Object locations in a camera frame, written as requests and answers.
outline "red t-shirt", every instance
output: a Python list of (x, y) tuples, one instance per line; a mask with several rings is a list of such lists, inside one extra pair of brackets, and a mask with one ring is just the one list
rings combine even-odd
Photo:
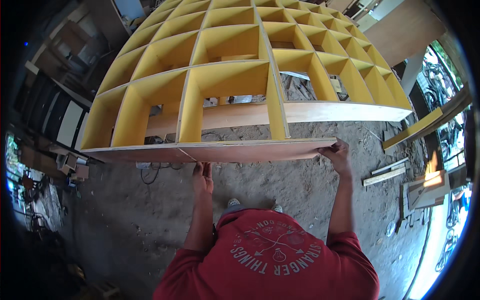
[(292, 217), (246, 209), (223, 216), (208, 254), (180, 249), (153, 294), (160, 299), (378, 299), (378, 276), (357, 236), (328, 246)]

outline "white shoe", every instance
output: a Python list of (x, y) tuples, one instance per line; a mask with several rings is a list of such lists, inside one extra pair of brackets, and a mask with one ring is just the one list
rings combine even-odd
[(230, 207), (232, 205), (239, 205), (239, 204), (240, 204), (240, 201), (238, 201), (238, 199), (232, 198), (228, 201), (227, 207)]
[(275, 204), (273, 207), (272, 207), (272, 210), (275, 210), (276, 212), (278, 213), (283, 213), (283, 208), (280, 204)]

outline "wooden shelf unit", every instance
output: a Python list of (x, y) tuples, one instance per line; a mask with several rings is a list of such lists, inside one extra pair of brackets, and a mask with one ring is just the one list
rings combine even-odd
[[(307, 73), (318, 101), (288, 101), (280, 71)], [(339, 101), (330, 75), (349, 101)], [(266, 101), (203, 108), (206, 98), (238, 95)], [(161, 113), (150, 117), (153, 106)], [(335, 139), (290, 140), (289, 122), (399, 121), (409, 113), (385, 60), (338, 11), (296, 0), (166, 0), (113, 61), (82, 151), (105, 161), (268, 160), (254, 148), (272, 159), (308, 158)], [(270, 125), (272, 140), (201, 142), (202, 129), (257, 124)], [(144, 145), (167, 133), (175, 143)]]

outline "hand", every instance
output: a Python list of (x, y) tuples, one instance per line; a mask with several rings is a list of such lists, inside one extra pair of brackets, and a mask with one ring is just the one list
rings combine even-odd
[(318, 148), (318, 152), (332, 161), (333, 169), (341, 177), (352, 177), (352, 163), (349, 146), (339, 138), (327, 148)]
[(212, 195), (213, 179), (212, 179), (212, 163), (197, 162), (193, 169), (193, 192), (195, 197), (205, 194)]

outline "concrete floor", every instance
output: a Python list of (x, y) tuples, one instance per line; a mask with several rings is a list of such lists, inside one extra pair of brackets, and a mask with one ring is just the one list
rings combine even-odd
[[(356, 233), (380, 278), (380, 296), (402, 299), (419, 263), (426, 226), (385, 235), (390, 221), (400, 218), (400, 184), (423, 174), (420, 143), (397, 146), (395, 157), (383, 153), (378, 136), (385, 122), (332, 122), (290, 124), (292, 138), (336, 136), (350, 144), (356, 173), (354, 208)], [(268, 126), (210, 130), (210, 140), (265, 139)], [(404, 174), (362, 187), (370, 171), (410, 157), (413, 174)], [(81, 199), (64, 194), (69, 214), (60, 232), (89, 281), (107, 279), (127, 299), (150, 299), (168, 263), (181, 248), (192, 215), (193, 164), (180, 170), (161, 169), (145, 185), (134, 165), (90, 166), (90, 178), (79, 185)], [(270, 207), (276, 199), (284, 212), (311, 234), (325, 239), (338, 176), (328, 160), (214, 166), (214, 222), (229, 198), (247, 207)], [(145, 173), (151, 180), (155, 171)]]

